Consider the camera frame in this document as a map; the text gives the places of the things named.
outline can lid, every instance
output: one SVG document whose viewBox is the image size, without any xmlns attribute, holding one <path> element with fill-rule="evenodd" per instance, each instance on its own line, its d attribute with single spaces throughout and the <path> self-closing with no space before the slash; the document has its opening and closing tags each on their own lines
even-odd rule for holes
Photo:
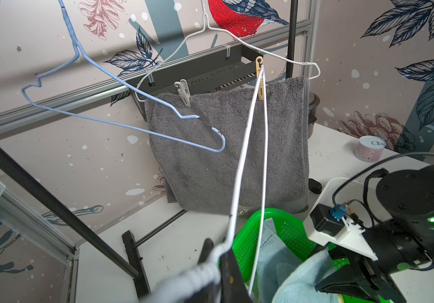
<svg viewBox="0 0 434 303">
<path fill-rule="evenodd" d="M 386 145 L 382 138 L 375 136 L 362 136 L 360 137 L 359 142 L 363 146 L 373 149 L 383 149 Z"/>
</svg>

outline beige clothespin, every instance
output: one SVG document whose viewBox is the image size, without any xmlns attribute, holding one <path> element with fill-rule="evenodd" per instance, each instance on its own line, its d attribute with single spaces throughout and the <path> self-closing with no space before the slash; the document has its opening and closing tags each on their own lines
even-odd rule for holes
<svg viewBox="0 0 434 303">
<path fill-rule="evenodd" d="M 256 77 L 259 76 L 259 73 L 261 72 L 261 65 L 264 63 L 264 58 L 261 56 L 256 58 Z M 261 82 L 259 83 L 259 93 L 257 94 L 259 97 L 259 100 L 264 100 L 264 85 L 261 79 Z"/>
</svg>

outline blue hanger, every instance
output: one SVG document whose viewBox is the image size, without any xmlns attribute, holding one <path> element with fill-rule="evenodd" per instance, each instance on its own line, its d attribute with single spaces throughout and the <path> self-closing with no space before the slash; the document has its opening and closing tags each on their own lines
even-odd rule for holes
<svg viewBox="0 0 434 303">
<path fill-rule="evenodd" d="M 92 117 L 87 117 L 87 116 L 83 116 L 83 115 L 79 115 L 79 114 L 75 114 L 75 113 L 71 113 L 71 112 L 64 112 L 64 111 L 61 111 L 61 110 L 58 110 L 58 109 L 53 109 L 53 108 L 50 108 L 50 107 L 47 107 L 47 106 L 36 104 L 32 100 L 30 100 L 30 98 L 27 96 L 25 90 L 27 88 L 29 88 L 29 87 L 32 87 L 32 86 L 33 87 L 42 87 L 42 82 L 41 82 L 40 79 L 42 79 L 43 77 L 49 76 L 51 74 L 54 74 L 54 73 L 58 72 L 59 70 L 62 70 L 63 68 L 65 68 L 65 67 L 71 65 L 72 63 L 74 63 L 74 61 L 76 61 L 79 58 L 79 50 L 80 50 L 81 53 L 82 53 L 82 56 L 84 58 L 86 58 L 87 61 L 89 61 L 93 66 L 97 67 L 99 70 L 103 71 L 106 75 L 110 76 L 111 78 L 113 78 L 114 80 L 116 80 L 119 83 L 123 84 L 124 86 L 126 86 L 126 87 L 134 90 L 135 92 L 137 92 L 139 94 L 142 94 L 143 96 L 145 96 L 145 97 L 147 97 L 149 99 L 152 99 L 152 100 L 154 100 L 156 102 L 159 102 L 159 103 L 161 103 L 161 104 L 163 104 L 165 106 L 168 106 L 169 108 L 171 108 L 177 114 L 177 116 L 180 119 L 193 119 L 193 118 L 199 119 L 200 118 L 198 115 L 182 116 L 178 112 L 178 110 L 173 105 L 171 105 L 170 103 L 165 102 L 163 100 L 160 100 L 160 99 L 158 99 L 156 97 L 153 97 L 150 94 L 147 94 L 147 93 L 145 93 L 145 92 L 143 92 L 143 91 L 135 88 L 134 86 L 132 86 L 132 85 L 124 82 L 123 80 L 121 80 L 117 76 L 114 76 L 113 74 L 111 74 L 110 72 L 108 72 L 107 70 L 105 70 L 102 66 L 100 66 L 99 64 L 95 63 L 91 58 L 89 58 L 87 56 L 86 52 L 84 51 L 84 48 L 82 47 L 82 44 L 79 42 L 79 40 L 75 36 L 74 27 L 72 27 L 72 23 L 70 22 L 70 19 L 68 17 L 67 11 L 65 9 L 64 3 L 62 2 L 62 0 L 58 0 L 58 1 L 59 1 L 59 4 L 60 4 L 60 7 L 62 9 L 62 15 L 64 17 L 64 21 L 66 23 L 68 32 L 70 34 L 70 39 L 72 39 L 72 46 L 74 47 L 75 55 L 74 55 L 74 57 L 72 59 L 70 59 L 69 61 L 65 62 L 64 64 L 62 64 L 62 65 L 54 68 L 53 70 L 50 70 L 50 71 L 48 71 L 46 73 L 38 75 L 37 76 L 37 84 L 29 84 L 29 85 L 24 86 L 21 89 L 21 93 L 24 95 L 25 99 L 27 99 L 27 101 L 30 102 L 30 104 L 32 104 L 33 106 L 36 106 L 36 107 L 43 108 L 45 110 L 49 110 L 49 111 L 53 111 L 53 112 L 59 112 L 59 113 L 63 113 L 63 114 L 69 115 L 69 116 L 74 116 L 74 117 L 84 118 L 84 119 L 88 119 L 88 120 L 103 122 L 103 123 L 107 123 L 107 124 L 117 125 L 117 126 L 121 126 L 121 127 L 124 127 L 124 128 L 129 128 L 129 129 L 132 129 L 132 130 L 140 130 L 140 131 L 146 132 L 148 134 L 152 134 L 152 135 L 155 135 L 155 136 L 160 136 L 160 137 L 163 137 L 163 138 L 175 140 L 175 141 L 178 141 L 178 142 L 189 144 L 189 145 L 192 145 L 192 146 L 195 146 L 195 147 L 199 147 L 199 148 L 202 148 L 202 149 L 206 149 L 206 150 L 209 150 L 209 151 L 212 151 L 212 152 L 216 152 L 216 153 L 219 153 L 222 150 L 224 150 L 224 148 L 225 148 L 225 137 L 224 137 L 224 135 L 222 135 L 220 133 L 220 131 L 218 131 L 218 129 L 213 128 L 213 127 L 211 127 L 212 130 L 215 133 L 217 133 L 220 136 L 220 138 L 222 139 L 222 147 L 220 149 L 209 148 L 209 147 L 206 147 L 206 146 L 203 146 L 203 145 L 200 145 L 200 144 L 196 144 L 196 143 L 193 143 L 193 142 L 189 142 L 189 141 L 185 141 L 185 140 L 182 140 L 182 139 L 174 138 L 174 137 L 171 137 L 171 136 L 163 135 L 163 134 L 160 134 L 160 133 L 157 133 L 157 132 L 154 132 L 154 131 L 140 129 L 140 128 L 137 128 L 137 127 L 134 127 L 134 126 L 131 126 L 131 125 L 126 125 L 126 124 L 120 124 L 120 123 L 116 123 L 116 122 L 110 122 L 110 121 L 100 120 L 100 119 L 96 119 L 96 118 L 92 118 Z"/>
</svg>

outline clothespin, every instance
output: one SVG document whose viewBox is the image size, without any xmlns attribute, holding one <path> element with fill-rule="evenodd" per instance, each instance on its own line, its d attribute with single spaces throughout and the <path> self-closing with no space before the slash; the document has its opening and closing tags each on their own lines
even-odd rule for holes
<svg viewBox="0 0 434 303">
<path fill-rule="evenodd" d="M 222 45 L 225 46 L 225 48 L 227 49 L 227 55 L 225 57 L 225 60 L 228 60 L 231 57 L 231 46 L 225 43 Z"/>
<path fill-rule="evenodd" d="M 145 67 L 145 72 L 146 72 L 146 74 L 151 73 L 152 70 L 153 70 L 153 69 L 152 69 L 150 66 Z M 149 86 L 150 86 L 150 87 L 155 86 L 155 82 L 154 82 L 154 80 L 153 80 L 153 74 L 149 74 L 149 76 L 148 76 L 148 81 L 149 81 Z"/>
<path fill-rule="evenodd" d="M 264 63 L 264 58 L 261 56 L 256 58 L 256 77 L 259 76 L 259 73 L 261 72 L 261 65 Z M 259 93 L 257 94 L 259 97 L 259 100 L 264 100 L 264 84 L 262 82 L 262 79 L 259 83 Z"/>
<path fill-rule="evenodd" d="M 181 79 L 180 82 L 174 83 L 175 87 L 178 88 L 178 94 L 182 99 L 183 103 L 187 107 L 191 107 L 190 105 L 190 90 L 188 88 L 188 83 L 185 79 Z"/>
</svg>

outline pinecone illustration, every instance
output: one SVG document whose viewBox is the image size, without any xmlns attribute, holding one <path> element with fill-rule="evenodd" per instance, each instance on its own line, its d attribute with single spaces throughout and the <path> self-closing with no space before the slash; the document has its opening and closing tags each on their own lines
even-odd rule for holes
<svg viewBox="0 0 434 303">
<path fill-rule="evenodd" d="M 366 114 L 365 117 L 355 112 L 348 116 L 348 121 L 340 121 L 341 129 L 335 129 L 350 136 L 376 136 L 382 138 L 387 148 L 398 153 L 408 153 L 415 150 L 414 135 L 396 118 L 385 113 L 377 115 Z"/>
</svg>

